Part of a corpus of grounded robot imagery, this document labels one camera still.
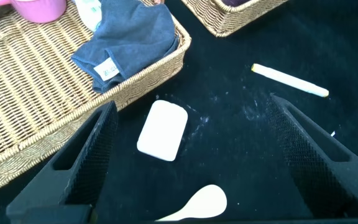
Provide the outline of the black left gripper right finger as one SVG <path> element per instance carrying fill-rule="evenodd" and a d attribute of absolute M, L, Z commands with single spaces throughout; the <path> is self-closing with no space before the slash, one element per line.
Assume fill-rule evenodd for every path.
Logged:
<path fill-rule="evenodd" d="M 269 126 L 315 217 L 358 218 L 358 156 L 284 98 L 267 101 Z"/>

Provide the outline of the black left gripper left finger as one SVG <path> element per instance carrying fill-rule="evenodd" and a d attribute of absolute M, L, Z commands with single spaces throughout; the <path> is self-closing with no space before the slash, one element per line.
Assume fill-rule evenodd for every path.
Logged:
<path fill-rule="evenodd" d="M 113 101 L 99 107 L 7 206 L 12 221 L 96 221 L 117 130 Z"/>

